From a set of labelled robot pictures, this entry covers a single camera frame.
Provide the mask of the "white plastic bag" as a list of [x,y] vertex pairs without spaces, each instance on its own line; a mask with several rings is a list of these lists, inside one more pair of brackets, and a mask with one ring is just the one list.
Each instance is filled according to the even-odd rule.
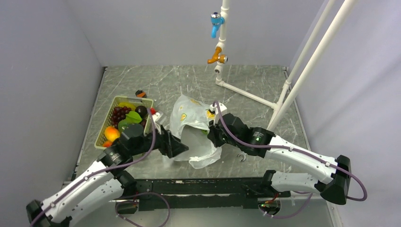
[[209,106],[181,95],[174,103],[170,115],[169,129],[189,150],[172,158],[173,161],[187,161],[194,169],[205,168],[221,158],[222,148],[214,147],[201,130],[209,132],[209,121],[214,116]]

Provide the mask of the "dark green fake orange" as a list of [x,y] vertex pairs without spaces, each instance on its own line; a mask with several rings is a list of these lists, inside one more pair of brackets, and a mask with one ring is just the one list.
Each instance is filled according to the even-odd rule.
[[118,123],[118,130],[119,130],[119,132],[123,132],[123,131],[124,131],[127,127],[129,127],[131,124],[132,124],[132,123],[131,123],[129,120],[127,120],[127,119],[121,120],[121,121]]

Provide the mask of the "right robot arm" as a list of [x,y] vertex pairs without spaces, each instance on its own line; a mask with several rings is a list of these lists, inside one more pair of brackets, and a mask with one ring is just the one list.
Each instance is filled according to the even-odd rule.
[[302,170],[295,174],[268,170],[260,185],[266,196],[295,190],[318,193],[338,205],[346,204],[349,199],[351,161],[347,156],[334,158],[316,154],[267,129],[248,127],[231,113],[218,122],[209,121],[207,137],[215,147],[229,144],[246,155],[287,162]]

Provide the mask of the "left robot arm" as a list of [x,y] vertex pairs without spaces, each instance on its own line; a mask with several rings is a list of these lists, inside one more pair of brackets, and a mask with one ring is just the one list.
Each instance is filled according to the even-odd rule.
[[188,149],[162,126],[159,129],[153,126],[152,132],[145,135],[142,125],[130,124],[85,173],[53,196],[43,201],[33,200],[26,206],[30,226],[68,227],[109,200],[131,198],[139,189],[126,168],[141,161],[134,160],[135,155],[159,150],[172,158]]

